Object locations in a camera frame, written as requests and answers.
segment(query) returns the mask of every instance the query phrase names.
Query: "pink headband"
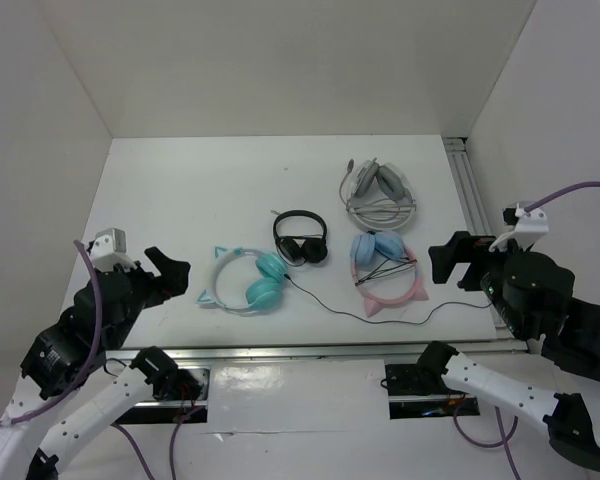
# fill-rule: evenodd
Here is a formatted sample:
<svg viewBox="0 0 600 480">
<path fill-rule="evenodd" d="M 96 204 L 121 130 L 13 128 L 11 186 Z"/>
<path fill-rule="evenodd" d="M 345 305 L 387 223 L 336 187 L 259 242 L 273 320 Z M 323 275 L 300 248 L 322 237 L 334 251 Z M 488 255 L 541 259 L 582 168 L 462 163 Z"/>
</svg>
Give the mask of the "pink headband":
<svg viewBox="0 0 600 480">
<path fill-rule="evenodd" d="M 398 298 L 381 298 L 372 295 L 362 284 L 356 286 L 358 292 L 364 298 L 364 311 L 367 314 L 367 317 L 372 317 L 380 310 L 385 307 L 401 307 L 406 304 L 409 300 L 429 300 L 429 295 L 425 291 L 424 287 L 420 282 L 420 272 L 418 271 L 418 262 L 414 253 L 404 245 L 404 251 L 407 253 L 410 259 L 415 260 L 415 274 L 416 278 L 413 282 L 413 285 L 409 289 L 407 293 Z M 353 278 L 354 283 L 357 283 L 359 280 L 358 277 L 358 267 L 356 266 L 355 258 L 351 259 L 351 277 Z"/>
</svg>

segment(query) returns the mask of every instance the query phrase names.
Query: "teal headphones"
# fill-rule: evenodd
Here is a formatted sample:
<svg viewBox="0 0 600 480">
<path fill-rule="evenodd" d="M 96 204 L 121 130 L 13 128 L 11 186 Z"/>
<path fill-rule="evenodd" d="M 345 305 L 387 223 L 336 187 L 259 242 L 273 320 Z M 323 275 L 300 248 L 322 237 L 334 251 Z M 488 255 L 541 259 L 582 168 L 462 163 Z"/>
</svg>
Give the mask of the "teal headphones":
<svg viewBox="0 0 600 480">
<path fill-rule="evenodd" d="M 207 272 L 207 287 L 198 297 L 198 305 L 216 305 L 228 312 L 245 313 L 258 310 L 270 310 L 282 300 L 282 282 L 287 274 L 287 265 L 277 253 L 257 248 L 235 248 L 228 250 L 216 247 L 216 262 Z M 244 305 L 227 305 L 218 298 L 216 283 L 222 269 L 231 261 L 244 255 L 256 257 L 256 268 L 264 278 L 257 280 L 247 288 Z"/>
</svg>

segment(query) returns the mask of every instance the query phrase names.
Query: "pink cat ear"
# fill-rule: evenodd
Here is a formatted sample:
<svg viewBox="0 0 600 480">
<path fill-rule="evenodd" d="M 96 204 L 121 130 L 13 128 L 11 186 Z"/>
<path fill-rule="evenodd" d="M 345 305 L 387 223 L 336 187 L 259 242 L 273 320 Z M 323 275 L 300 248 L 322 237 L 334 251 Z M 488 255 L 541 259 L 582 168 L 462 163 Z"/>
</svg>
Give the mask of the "pink cat ear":
<svg viewBox="0 0 600 480">
<path fill-rule="evenodd" d="M 383 305 L 379 304 L 375 300 L 364 297 L 364 312 L 367 314 L 367 318 L 373 317 L 376 313 L 384 308 Z"/>
<path fill-rule="evenodd" d="M 418 286 L 418 290 L 413 294 L 410 300 L 429 300 L 429 294 L 422 285 Z"/>
</svg>

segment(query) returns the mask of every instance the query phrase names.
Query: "teal cat ear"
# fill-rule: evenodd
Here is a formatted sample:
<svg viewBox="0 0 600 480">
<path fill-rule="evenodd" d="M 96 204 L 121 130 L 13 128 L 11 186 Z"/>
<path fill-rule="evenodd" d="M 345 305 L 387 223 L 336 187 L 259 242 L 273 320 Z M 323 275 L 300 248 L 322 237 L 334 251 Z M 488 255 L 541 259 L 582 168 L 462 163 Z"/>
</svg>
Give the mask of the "teal cat ear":
<svg viewBox="0 0 600 480">
<path fill-rule="evenodd" d="M 205 305 L 205 304 L 214 303 L 214 302 L 211 299 L 211 297 L 209 296 L 209 294 L 207 293 L 207 291 L 203 290 L 202 293 L 200 294 L 200 296 L 198 297 L 198 300 L 196 300 L 196 303 L 198 305 Z"/>
<path fill-rule="evenodd" d="M 228 249 L 224 248 L 224 247 L 216 247 L 216 258 L 218 258 L 220 255 L 222 255 L 224 252 L 226 252 Z"/>
</svg>

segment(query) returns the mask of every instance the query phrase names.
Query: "headset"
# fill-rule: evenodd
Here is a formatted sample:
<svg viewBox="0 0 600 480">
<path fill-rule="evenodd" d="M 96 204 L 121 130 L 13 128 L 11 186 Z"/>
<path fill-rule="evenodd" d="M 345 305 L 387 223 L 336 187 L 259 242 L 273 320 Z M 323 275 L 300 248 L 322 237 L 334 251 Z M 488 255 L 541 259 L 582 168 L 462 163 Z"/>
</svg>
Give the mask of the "headset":
<svg viewBox="0 0 600 480">
<path fill-rule="evenodd" d="M 370 274 L 361 276 L 358 268 L 369 267 L 373 258 L 378 252 L 388 260 L 399 262 L 397 267 L 391 267 L 380 270 L 384 265 L 374 269 Z M 351 245 L 351 278 L 358 289 L 358 293 L 364 298 L 364 310 L 367 317 L 372 317 L 385 307 L 399 307 L 409 300 L 428 300 L 429 295 L 425 291 L 421 282 L 421 275 L 418 271 L 418 261 L 415 254 L 407 248 L 402 237 L 391 230 L 374 233 L 369 232 L 364 235 L 356 235 Z M 370 293 L 364 284 L 376 278 L 383 278 L 394 273 L 400 273 L 413 269 L 415 278 L 411 288 L 402 296 L 397 298 L 382 298 Z"/>
<path fill-rule="evenodd" d="M 282 300 L 282 284 L 287 275 L 287 264 L 280 255 L 257 248 L 215 248 L 216 261 L 206 275 L 206 288 L 196 303 L 202 306 L 217 306 L 230 313 L 248 313 L 276 308 Z M 245 292 L 247 300 L 243 305 L 227 305 L 220 300 L 216 283 L 222 269 L 231 261 L 245 255 L 256 257 L 256 268 L 263 278 L 257 280 Z"/>
<path fill-rule="evenodd" d="M 306 236 L 278 235 L 278 224 L 289 217 L 307 217 L 315 220 L 322 227 L 322 237 L 311 238 Z M 329 253 L 327 250 L 327 224 L 322 217 L 307 210 L 290 210 L 278 215 L 273 222 L 273 239 L 278 251 L 292 263 L 297 263 L 301 260 L 309 263 L 320 263 L 327 258 L 327 254 Z M 304 240 L 304 243 L 300 246 L 296 240 Z"/>
<path fill-rule="evenodd" d="M 378 165 L 377 158 L 367 160 L 354 173 L 345 199 L 342 187 L 351 174 L 354 163 L 350 160 L 347 165 L 339 194 L 347 213 L 359 227 L 374 231 L 397 230 L 414 217 L 417 204 L 404 173 L 391 163 Z M 374 179 L 386 198 L 373 201 L 365 199 Z"/>
</svg>

